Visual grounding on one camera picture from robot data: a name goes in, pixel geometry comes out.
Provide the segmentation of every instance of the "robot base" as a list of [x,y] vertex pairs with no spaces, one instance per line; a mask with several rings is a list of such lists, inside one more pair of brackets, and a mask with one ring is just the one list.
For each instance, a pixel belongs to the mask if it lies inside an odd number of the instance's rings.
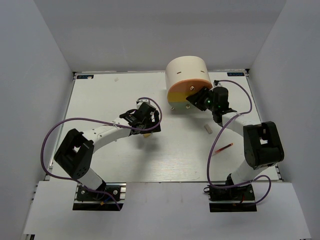
[[210,185],[203,190],[209,195],[211,213],[256,212],[255,194],[252,185],[217,189]]
[[[104,189],[105,192],[111,194],[120,208],[122,209],[124,205],[125,195],[126,195],[126,184],[125,183],[108,183]],[[99,193],[92,193],[87,191],[82,187],[82,185],[78,185],[76,191],[76,197],[73,202],[72,210],[75,211],[119,211],[116,204],[108,199],[109,196],[102,195]]]

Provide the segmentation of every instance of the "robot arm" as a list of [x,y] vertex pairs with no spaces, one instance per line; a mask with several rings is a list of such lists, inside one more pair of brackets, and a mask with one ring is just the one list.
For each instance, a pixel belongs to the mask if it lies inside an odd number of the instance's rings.
[[[222,86],[213,89],[203,87],[196,94],[186,99],[201,111],[210,110],[213,120],[223,127],[238,113],[229,108],[228,90]],[[227,185],[234,185],[253,180],[263,170],[284,159],[284,150],[274,122],[259,122],[240,115],[226,128],[243,136],[245,160],[231,173]]]
[[55,153],[54,160],[72,179],[90,189],[104,191],[106,183],[90,168],[93,153],[121,138],[160,132],[159,121],[159,112],[156,108],[149,102],[140,100],[137,102],[137,109],[121,114],[113,121],[114,126],[102,125],[84,132],[70,130]]
[[[222,115],[222,126],[238,113]],[[253,180],[262,171],[284,159],[284,151],[275,123],[258,122],[245,115],[234,119],[226,128],[243,137],[245,160],[230,175],[230,185]]]

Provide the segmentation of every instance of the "orange object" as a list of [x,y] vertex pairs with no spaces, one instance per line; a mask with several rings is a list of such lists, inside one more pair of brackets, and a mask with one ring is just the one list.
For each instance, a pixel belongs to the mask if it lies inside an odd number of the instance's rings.
[[197,56],[172,60],[165,69],[165,85],[168,103],[174,108],[186,108],[187,97],[203,87],[213,87],[205,61]]
[[233,143],[230,143],[230,144],[228,144],[227,146],[224,146],[224,147],[218,149],[218,150],[215,151],[214,153],[215,153],[215,154],[220,153],[222,150],[225,150],[225,149],[231,147],[232,145],[233,145]]

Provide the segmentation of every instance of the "white table surface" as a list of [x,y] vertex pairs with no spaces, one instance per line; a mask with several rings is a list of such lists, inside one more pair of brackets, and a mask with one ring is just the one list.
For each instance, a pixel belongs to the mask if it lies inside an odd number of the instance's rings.
[[[210,79],[234,80],[248,92],[245,76],[228,77],[226,72],[211,72]],[[235,84],[224,82],[229,90],[230,107],[238,112],[249,108],[245,93]],[[83,117],[111,122],[120,114],[136,107],[136,99],[150,97],[163,112],[161,132],[148,138],[133,135],[112,142],[92,157],[91,168],[106,182],[206,182],[206,165],[211,145],[221,129],[209,111],[198,109],[171,110],[167,102],[164,72],[95,74],[93,79],[75,80],[66,118]],[[256,106],[249,116],[259,120]],[[213,133],[204,128],[209,124]],[[98,123],[72,121],[64,124],[61,139],[73,128],[85,131]],[[243,138],[226,129],[216,149],[233,143],[232,147],[211,159],[212,181],[225,181],[244,160]],[[52,173],[67,176],[57,164]],[[261,174],[278,180],[274,167]]]
[[[257,212],[210,212],[207,184],[131,182],[122,210],[73,211],[76,183],[41,181],[24,234],[34,240],[299,240],[310,234],[289,182],[272,184]],[[266,182],[254,182],[261,198]]]

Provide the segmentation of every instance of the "purple cable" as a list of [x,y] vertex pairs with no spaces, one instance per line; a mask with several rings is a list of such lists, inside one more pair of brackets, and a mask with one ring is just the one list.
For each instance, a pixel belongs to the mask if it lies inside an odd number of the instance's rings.
[[[125,129],[131,129],[131,130],[135,130],[135,131],[150,131],[150,130],[153,130],[155,129],[156,127],[159,126],[159,124],[161,123],[162,121],[162,111],[161,111],[161,108],[160,106],[156,103],[156,101],[154,101],[153,99],[149,98],[149,97],[140,97],[138,98],[138,100],[141,100],[141,99],[147,99],[147,100],[150,100],[152,101],[156,107],[159,109],[159,113],[160,113],[160,119],[159,119],[159,122],[153,126],[153,127],[150,127],[150,128],[146,128],[146,129],[141,129],[141,128],[136,128],[136,127],[131,127],[131,126],[125,126],[125,125],[121,125],[121,124],[114,124],[113,122],[107,122],[107,121],[100,121],[100,120],[95,120],[95,119],[90,119],[90,118],[84,118],[84,117],[73,117],[73,118],[68,118],[68,119],[65,119],[65,120],[62,120],[60,122],[58,122],[56,125],[54,125],[49,131],[48,133],[45,135],[44,137],[44,140],[42,142],[42,146],[41,146],[41,152],[40,152],[40,162],[41,162],[41,167],[42,169],[44,170],[44,172],[53,177],[53,178],[56,178],[56,179],[62,179],[62,180],[71,180],[71,181],[75,181],[77,182],[78,184],[82,184],[81,182],[79,182],[78,180],[75,180],[71,177],[63,177],[63,176],[57,176],[57,175],[54,175],[52,174],[51,172],[49,172],[45,166],[45,161],[44,161],[44,152],[45,152],[45,146],[46,146],[46,143],[47,143],[47,140],[50,136],[50,134],[58,127],[60,126],[61,124],[64,124],[66,122],[70,122],[70,121],[74,121],[74,120],[82,120],[82,121],[88,121],[88,122],[94,122],[94,123],[99,123],[99,124],[105,124],[105,125],[109,125],[109,126],[117,126],[119,128],[125,128]],[[108,192],[106,191],[97,191],[97,190],[93,190],[93,189],[90,189],[86,186],[83,186],[87,191],[89,192],[92,192],[92,193],[97,193],[97,194],[106,194],[108,195],[113,201],[114,203],[116,204],[117,208],[119,209],[119,211],[121,210],[119,204],[117,203],[116,199]]]
[[257,203],[260,203],[262,200],[264,200],[264,199],[267,197],[267,195],[269,194],[269,192],[270,192],[270,189],[271,189],[271,179],[270,179],[270,177],[268,177],[267,175],[260,175],[260,176],[256,177],[254,180],[245,181],[245,182],[241,182],[241,183],[234,184],[234,185],[230,185],[230,186],[216,186],[216,185],[213,185],[213,183],[212,183],[211,180],[210,180],[210,162],[211,162],[211,157],[212,157],[212,154],[213,154],[213,152],[214,152],[215,146],[216,146],[216,144],[217,144],[217,142],[218,142],[221,134],[223,133],[223,131],[227,128],[227,126],[228,126],[233,120],[235,120],[235,119],[236,119],[237,117],[239,117],[240,115],[244,115],[244,114],[250,113],[250,112],[252,111],[252,108],[253,108],[252,100],[251,100],[251,98],[250,98],[249,93],[248,93],[240,84],[238,84],[238,83],[235,82],[235,81],[231,81],[231,80],[219,80],[219,82],[233,83],[233,84],[237,85],[238,87],[240,87],[240,88],[245,92],[245,94],[247,95],[247,97],[248,97],[248,99],[249,99],[250,109],[249,109],[249,111],[244,111],[244,112],[241,112],[241,113],[238,114],[238,115],[233,116],[228,122],[226,122],[226,124],[221,128],[221,130],[220,130],[219,133],[217,134],[217,136],[216,136],[216,138],[215,138],[215,140],[214,140],[214,142],[213,142],[213,144],[212,144],[212,147],[211,147],[211,149],[210,149],[210,152],[209,152],[208,162],[207,162],[207,165],[206,165],[206,177],[207,177],[207,179],[208,179],[209,185],[210,185],[211,187],[215,188],[215,189],[231,189],[231,188],[239,187],[239,186],[242,186],[242,185],[245,185],[245,184],[250,184],[251,182],[254,182],[254,181],[256,181],[256,180],[258,180],[259,178],[262,178],[262,177],[267,178],[268,181],[269,181],[269,188],[268,188],[266,194],[265,194],[260,200],[258,200],[258,201],[256,202],[256,204],[257,204]]

